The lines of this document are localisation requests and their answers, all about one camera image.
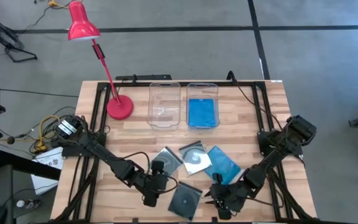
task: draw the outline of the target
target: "plastic bin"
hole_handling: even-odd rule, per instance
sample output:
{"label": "plastic bin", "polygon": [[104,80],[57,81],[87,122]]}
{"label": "plastic bin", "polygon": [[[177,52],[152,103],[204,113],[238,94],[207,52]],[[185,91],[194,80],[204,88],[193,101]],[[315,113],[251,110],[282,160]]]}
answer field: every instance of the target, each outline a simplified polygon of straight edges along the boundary
{"label": "plastic bin", "polygon": [[189,129],[208,131],[218,127],[218,86],[212,83],[190,83],[186,90],[186,122]]}
{"label": "plastic bin", "polygon": [[180,122],[180,84],[158,82],[150,84],[147,122],[156,131],[173,131]]}

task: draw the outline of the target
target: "desk lamp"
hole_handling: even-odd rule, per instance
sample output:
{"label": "desk lamp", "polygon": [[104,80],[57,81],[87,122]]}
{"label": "desk lamp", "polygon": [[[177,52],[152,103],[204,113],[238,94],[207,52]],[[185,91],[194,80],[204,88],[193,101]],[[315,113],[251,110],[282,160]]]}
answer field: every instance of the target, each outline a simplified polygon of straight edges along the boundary
{"label": "desk lamp", "polygon": [[128,96],[118,95],[114,87],[109,69],[104,61],[104,54],[99,44],[95,41],[96,38],[100,37],[98,28],[88,20],[85,7],[82,3],[72,1],[68,8],[70,10],[71,19],[73,20],[73,23],[68,30],[68,40],[92,40],[93,50],[98,59],[100,59],[107,77],[109,78],[113,96],[107,104],[107,113],[114,119],[125,119],[129,117],[134,110],[134,104]]}

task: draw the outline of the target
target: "gray floor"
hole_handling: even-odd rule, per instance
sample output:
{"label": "gray floor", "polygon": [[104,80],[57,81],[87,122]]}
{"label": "gray floor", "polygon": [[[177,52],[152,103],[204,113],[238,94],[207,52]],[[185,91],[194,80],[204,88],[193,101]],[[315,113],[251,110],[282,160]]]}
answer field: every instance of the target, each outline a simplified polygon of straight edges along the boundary
{"label": "gray floor", "polygon": [[[0,21],[23,29],[42,15],[46,3],[38,2],[0,0]],[[84,5],[100,28],[252,25],[246,0],[84,0]],[[261,26],[358,25],[357,0],[258,0],[255,8]],[[35,29],[69,25],[67,10],[49,10]],[[291,112],[318,127],[304,149],[318,216],[358,223],[358,128],[347,123],[358,116],[358,30],[261,33],[270,76],[284,81]],[[89,43],[69,43],[65,34],[23,34],[21,40],[39,60],[12,63],[0,56],[3,88],[77,95],[83,80],[106,79]],[[262,78],[252,31],[115,33],[102,34],[98,42],[114,76],[169,73],[176,79],[220,79],[233,70],[241,79]],[[12,134],[62,106],[76,105],[74,98],[8,92],[1,97],[7,109],[1,128]],[[14,146],[27,150],[28,145]],[[28,181],[18,175],[18,182]],[[53,192],[44,200],[43,208],[18,223],[46,220]]]}

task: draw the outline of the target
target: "wooden tabletop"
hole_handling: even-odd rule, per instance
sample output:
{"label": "wooden tabletop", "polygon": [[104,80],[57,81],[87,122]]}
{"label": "wooden tabletop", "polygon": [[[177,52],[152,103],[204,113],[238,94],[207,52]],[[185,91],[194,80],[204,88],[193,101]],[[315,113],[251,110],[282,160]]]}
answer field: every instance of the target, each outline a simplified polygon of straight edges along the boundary
{"label": "wooden tabletop", "polygon": [[[87,121],[91,120],[97,84],[97,81],[87,81],[83,82],[81,87],[76,114],[84,115]],[[266,87],[272,113],[282,125],[285,125],[285,120],[290,116],[290,109],[283,83],[280,81],[266,81]],[[251,88],[246,86],[241,88],[252,100]],[[114,120],[109,116],[106,119],[106,124],[111,127],[111,131],[107,136],[106,147],[117,156],[126,156],[137,151],[143,151],[152,159],[161,149],[168,146],[180,157],[179,148],[201,140],[207,151],[212,149],[213,146],[218,146],[243,170],[252,164],[259,163],[263,159],[259,153],[256,137],[259,129],[255,107],[244,98],[237,87],[219,87],[219,119],[221,124],[211,133],[188,131],[186,124],[185,87],[181,88],[181,121],[176,131],[154,131],[147,124],[149,88],[125,87],[120,89],[120,94],[127,95],[133,100],[134,112],[123,121]],[[261,105],[263,105],[261,93],[259,93],[259,99]],[[146,167],[144,156],[135,156],[132,160],[142,167]],[[64,162],[51,218],[57,217],[67,206],[76,161],[77,158],[68,158]],[[315,217],[316,212],[302,163],[293,156],[288,156],[283,160],[283,167],[289,191],[303,209],[312,217]],[[79,174],[80,172],[78,171],[74,192],[76,191],[76,186],[78,186]],[[173,174],[173,177],[178,181],[202,190],[203,195],[208,192],[212,183],[211,179],[204,172],[198,172],[189,176],[185,166],[181,166]],[[173,186],[174,183],[169,181],[167,189]],[[155,208],[146,207],[142,203],[142,195],[134,187],[129,189],[117,180],[110,168],[101,162],[91,221],[131,222],[133,218],[137,217],[140,222],[185,222],[184,219],[167,210],[172,195],[173,192],[163,194],[158,199]],[[256,198],[271,203],[272,200],[267,182]],[[208,200],[210,198],[201,198],[193,219],[194,222],[210,222],[211,217],[218,216],[217,210],[213,205],[205,204]],[[81,204],[80,218],[85,215],[85,207],[86,197],[84,197]],[[284,209],[282,209],[282,216],[285,217]],[[271,206],[246,200],[241,212],[236,217],[233,217],[231,221],[266,222],[274,221],[274,219],[273,208]]]}

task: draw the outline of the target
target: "paper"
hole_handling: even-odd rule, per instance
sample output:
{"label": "paper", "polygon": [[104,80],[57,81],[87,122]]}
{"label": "paper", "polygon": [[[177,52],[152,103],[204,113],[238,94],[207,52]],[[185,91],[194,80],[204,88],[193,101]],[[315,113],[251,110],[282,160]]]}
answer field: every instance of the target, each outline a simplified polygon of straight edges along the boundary
{"label": "paper", "polygon": [[[51,151],[45,152],[43,154],[40,154],[36,156],[36,159],[33,159],[34,162],[40,162],[42,164],[54,167],[56,169],[62,169],[63,168],[63,157],[62,157],[62,147],[57,147],[55,149],[52,149]],[[36,175],[31,174],[32,183],[34,185],[35,193],[37,195],[41,195],[48,190],[56,187],[56,185],[59,183],[57,180],[48,179],[45,177],[39,177]]]}

